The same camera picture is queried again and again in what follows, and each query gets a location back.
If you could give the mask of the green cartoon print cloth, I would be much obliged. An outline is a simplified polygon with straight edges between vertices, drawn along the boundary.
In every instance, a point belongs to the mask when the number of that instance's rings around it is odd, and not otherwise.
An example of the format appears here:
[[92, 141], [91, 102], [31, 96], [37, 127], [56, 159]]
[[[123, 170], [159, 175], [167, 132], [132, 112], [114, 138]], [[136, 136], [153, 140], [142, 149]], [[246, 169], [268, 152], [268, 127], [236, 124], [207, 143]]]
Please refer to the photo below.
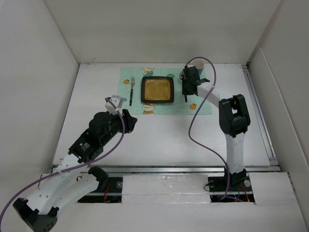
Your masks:
[[[123, 108], [128, 109], [131, 114], [155, 114], [155, 115], [193, 115], [199, 108], [203, 99], [191, 95], [185, 102], [182, 95], [182, 81], [179, 78], [182, 68], [121, 68], [117, 95], [124, 98]], [[131, 76], [135, 76], [132, 106], [129, 106]], [[150, 103], [141, 102], [141, 81], [145, 76], [167, 76], [174, 80], [174, 102], [173, 103]]]

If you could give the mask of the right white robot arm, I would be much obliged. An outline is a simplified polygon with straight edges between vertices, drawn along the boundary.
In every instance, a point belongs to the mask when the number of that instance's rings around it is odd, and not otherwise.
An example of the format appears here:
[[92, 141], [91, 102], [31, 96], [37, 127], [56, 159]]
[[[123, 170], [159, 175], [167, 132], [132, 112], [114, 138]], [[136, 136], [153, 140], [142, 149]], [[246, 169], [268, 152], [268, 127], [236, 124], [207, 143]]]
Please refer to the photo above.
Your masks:
[[196, 95], [208, 100], [219, 110], [219, 126], [226, 139], [225, 174], [214, 181], [215, 187], [235, 190], [247, 177], [243, 161], [244, 138], [251, 123], [245, 97], [231, 95], [214, 86], [210, 80], [200, 78], [195, 66], [185, 66], [180, 74], [182, 94]]

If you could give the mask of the purple mug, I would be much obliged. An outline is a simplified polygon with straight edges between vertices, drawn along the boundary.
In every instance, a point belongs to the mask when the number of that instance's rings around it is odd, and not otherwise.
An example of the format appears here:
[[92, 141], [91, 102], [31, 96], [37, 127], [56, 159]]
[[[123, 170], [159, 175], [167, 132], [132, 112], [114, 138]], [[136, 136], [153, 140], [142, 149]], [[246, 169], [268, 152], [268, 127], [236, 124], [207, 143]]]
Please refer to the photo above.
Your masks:
[[204, 66], [205, 66], [205, 63], [202, 59], [200, 58], [196, 58], [194, 60], [192, 60], [190, 63], [189, 63], [189, 66], [188, 67], [193, 67], [195, 66], [197, 71], [198, 71], [198, 74], [199, 75], [202, 75], [202, 72], [204, 70]]

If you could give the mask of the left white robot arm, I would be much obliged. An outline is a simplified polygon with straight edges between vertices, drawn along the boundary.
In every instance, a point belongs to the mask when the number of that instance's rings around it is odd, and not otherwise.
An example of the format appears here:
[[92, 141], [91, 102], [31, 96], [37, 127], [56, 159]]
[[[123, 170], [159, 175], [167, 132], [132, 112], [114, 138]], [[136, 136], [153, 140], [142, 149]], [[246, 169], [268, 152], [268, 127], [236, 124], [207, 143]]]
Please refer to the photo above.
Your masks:
[[43, 183], [40, 187], [26, 198], [15, 194], [0, 215], [4, 216], [12, 205], [34, 232], [50, 231], [64, 206], [94, 190], [101, 192], [106, 189], [109, 175], [98, 166], [90, 168], [87, 176], [76, 183], [72, 181], [88, 165], [104, 158], [104, 146], [118, 133], [131, 133], [137, 121], [127, 109], [95, 114], [55, 171], [41, 179]]

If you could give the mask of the silver fork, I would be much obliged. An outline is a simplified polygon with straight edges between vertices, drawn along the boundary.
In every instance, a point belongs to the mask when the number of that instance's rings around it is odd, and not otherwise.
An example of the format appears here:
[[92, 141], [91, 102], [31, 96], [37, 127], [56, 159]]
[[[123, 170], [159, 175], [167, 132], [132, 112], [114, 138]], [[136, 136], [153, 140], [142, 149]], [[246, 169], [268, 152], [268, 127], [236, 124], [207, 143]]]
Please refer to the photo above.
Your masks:
[[129, 106], [132, 106], [132, 100], [133, 100], [133, 91], [134, 91], [134, 85], [135, 85], [135, 76], [131, 76], [131, 89], [130, 89], [130, 100], [129, 100]]

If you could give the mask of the square brown black plate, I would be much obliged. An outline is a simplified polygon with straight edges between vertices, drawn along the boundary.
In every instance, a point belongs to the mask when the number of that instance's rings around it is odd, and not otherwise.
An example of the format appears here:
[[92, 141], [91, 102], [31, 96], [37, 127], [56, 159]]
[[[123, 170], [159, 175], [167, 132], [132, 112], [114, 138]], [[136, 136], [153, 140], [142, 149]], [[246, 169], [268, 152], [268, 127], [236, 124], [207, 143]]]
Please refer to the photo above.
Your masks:
[[140, 100], [143, 103], [173, 103], [174, 80], [167, 76], [143, 77]]

